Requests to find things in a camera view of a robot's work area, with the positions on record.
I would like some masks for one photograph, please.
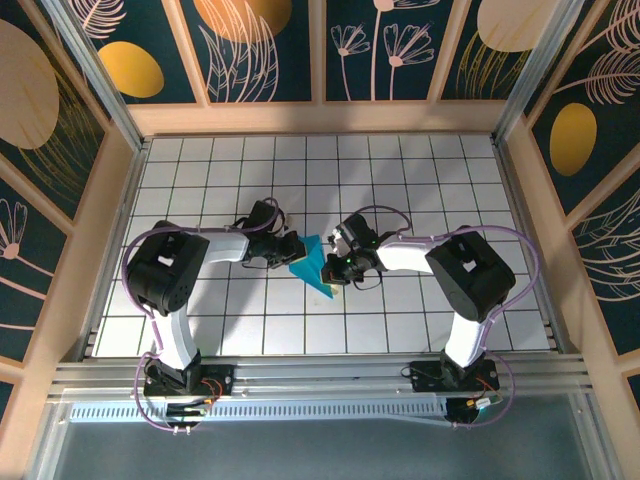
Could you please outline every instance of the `black bracket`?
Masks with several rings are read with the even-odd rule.
[[[493,360],[483,359],[477,365],[475,375],[467,376],[455,387],[445,381],[442,364],[438,360],[411,362],[404,372],[406,372],[404,376],[411,380],[411,386],[416,393],[481,392],[485,386],[476,380],[476,376],[482,378],[491,388],[495,390],[500,388],[498,372]]]
[[[200,365],[200,378],[214,388],[218,395],[218,385],[222,386],[222,395],[231,395],[234,382],[234,365]],[[167,382],[166,377],[161,375],[153,375],[149,370],[147,382],[144,385],[145,397],[184,397],[184,396],[211,396],[211,388],[206,383],[199,382],[194,385],[188,392],[179,390]]]

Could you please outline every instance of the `white tile floor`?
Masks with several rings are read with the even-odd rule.
[[[168,138],[153,141],[123,245],[165,218],[228,225],[270,195],[301,235],[323,241],[341,215],[373,202],[410,214],[416,235],[480,222],[514,226],[484,135]],[[402,225],[389,213],[366,217],[380,232]],[[517,274],[515,295],[529,280],[521,246],[503,234],[487,239]],[[152,346],[150,327],[125,298],[119,268],[113,278],[94,355],[136,356]],[[204,266],[188,312],[204,355],[438,351],[452,321],[435,279],[415,272],[389,272],[373,290],[349,286],[330,300],[286,267],[238,264]],[[488,345],[548,349],[547,324],[531,294]]]

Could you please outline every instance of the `teal cloth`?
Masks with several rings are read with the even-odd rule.
[[[320,235],[311,237],[298,237],[307,249],[307,257],[289,264],[289,271],[300,278],[307,285],[311,285],[316,290],[324,293],[327,297],[333,298],[333,293],[329,285],[322,283],[321,270],[326,263],[324,250],[322,249],[322,239]]]

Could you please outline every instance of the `yellow circle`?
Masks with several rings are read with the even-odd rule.
[[[538,44],[557,0],[482,0],[478,35],[499,52],[524,52]]]
[[[598,125],[593,112],[581,103],[564,107],[551,128],[551,164],[560,175],[570,177],[587,163],[596,144]]]
[[[158,62],[133,43],[109,43],[100,49],[98,55],[122,93],[148,98],[160,93],[164,87],[164,76]]]
[[[0,20],[0,138],[41,147],[58,123],[56,72],[29,35]]]
[[[260,17],[264,18],[274,37],[289,23],[291,0],[194,0],[198,13],[211,30],[227,40],[241,43],[247,43],[249,35],[252,41],[260,38],[255,33],[251,34],[255,27],[249,21],[245,2],[258,27]]]

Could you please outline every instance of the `ventilation grille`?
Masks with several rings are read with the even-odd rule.
[[[327,420],[371,419],[388,415],[434,417],[445,414],[445,400],[423,398],[419,400],[353,400],[353,401],[288,401],[288,402],[219,402],[207,415],[207,420]],[[160,419],[164,405],[145,407],[145,413]],[[133,402],[86,403],[75,405],[72,422],[140,422],[142,416]]]

